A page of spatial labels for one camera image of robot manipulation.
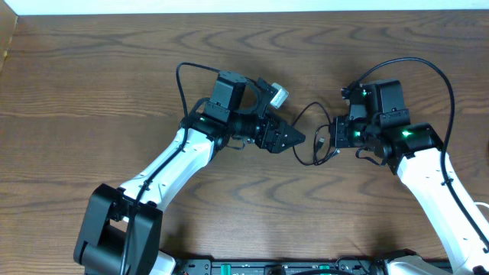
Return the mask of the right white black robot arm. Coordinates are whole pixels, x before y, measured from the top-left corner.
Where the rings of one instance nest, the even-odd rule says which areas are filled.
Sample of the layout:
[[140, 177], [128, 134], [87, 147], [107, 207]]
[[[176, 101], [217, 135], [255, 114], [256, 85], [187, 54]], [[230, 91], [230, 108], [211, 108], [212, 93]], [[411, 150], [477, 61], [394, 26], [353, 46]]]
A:
[[488, 221], [461, 184], [442, 141], [428, 123], [414, 124], [397, 80], [356, 84], [342, 90], [347, 115], [329, 128], [338, 148], [374, 153], [423, 208], [448, 256], [453, 274], [488, 272]]

